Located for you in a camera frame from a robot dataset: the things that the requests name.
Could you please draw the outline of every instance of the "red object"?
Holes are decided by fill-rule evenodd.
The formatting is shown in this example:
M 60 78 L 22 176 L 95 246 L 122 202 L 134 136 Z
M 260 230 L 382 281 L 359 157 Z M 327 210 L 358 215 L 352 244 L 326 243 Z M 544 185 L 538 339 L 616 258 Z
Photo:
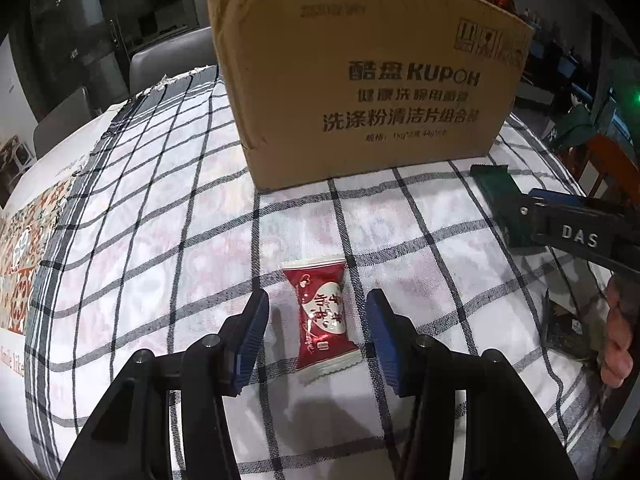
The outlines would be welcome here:
M 344 260 L 284 264 L 282 270 L 296 289 L 300 308 L 300 350 L 296 370 L 306 369 L 310 382 L 362 360 L 347 336 L 340 283 Z
M 513 0 L 494 0 L 494 5 L 509 12 L 515 12 L 516 10 L 516 5 L 513 3 Z

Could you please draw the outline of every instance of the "metal screw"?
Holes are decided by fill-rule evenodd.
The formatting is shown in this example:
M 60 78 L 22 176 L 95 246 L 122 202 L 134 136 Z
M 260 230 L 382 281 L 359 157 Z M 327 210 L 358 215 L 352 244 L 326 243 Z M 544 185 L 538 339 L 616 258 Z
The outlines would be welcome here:
M 202 338 L 202 344 L 207 348 L 213 348 L 220 343 L 220 336 L 218 334 L 207 334 Z
M 420 348 L 428 348 L 429 346 L 431 346 L 431 338 L 428 335 L 419 334 L 415 338 L 415 343 Z
M 135 353 L 136 356 L 136 362 L 137 363 L 143 363 L 145 361 L 149 361 L 149 359 L 151 359 L 154 354 L 151 350 L 148 350 L 146 348 L 140 349 Z

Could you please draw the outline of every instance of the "orange patterned placemat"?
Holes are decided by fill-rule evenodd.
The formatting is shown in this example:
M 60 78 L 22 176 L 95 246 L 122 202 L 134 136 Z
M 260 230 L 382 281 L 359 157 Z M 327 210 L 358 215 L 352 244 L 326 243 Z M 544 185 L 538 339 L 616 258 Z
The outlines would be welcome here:
M 24 333 L 31 281 L 73 180 L 61 180 L 11 218 L 0 220 L 0 328 Z

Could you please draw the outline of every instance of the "chair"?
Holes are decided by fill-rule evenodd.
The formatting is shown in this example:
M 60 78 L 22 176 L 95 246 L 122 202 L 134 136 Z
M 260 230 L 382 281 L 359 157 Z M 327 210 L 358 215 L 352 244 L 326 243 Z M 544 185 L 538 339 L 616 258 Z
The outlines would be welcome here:
M 73 92 L 40 121 L 33 131 L 36 157 L 42 158 L 57 144 L 95 117 L 84 86 Z
M 173 77 L 193 68 L 215 63 L 216 52 L 211 27 L 181 34 L 133 56 L 129 69 L 131 95 L 159 82 L 164 75 Z

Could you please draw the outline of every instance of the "red snack package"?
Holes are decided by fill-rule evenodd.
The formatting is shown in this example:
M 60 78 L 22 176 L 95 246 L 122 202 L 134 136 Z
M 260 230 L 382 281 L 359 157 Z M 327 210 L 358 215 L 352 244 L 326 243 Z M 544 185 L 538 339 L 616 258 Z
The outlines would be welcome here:
M 315 258 L 282 264 L 300 306 L 300 351 L 296 370 L 303 383 L 362 361 L 347 336 L 340 283 L 344 258 Z

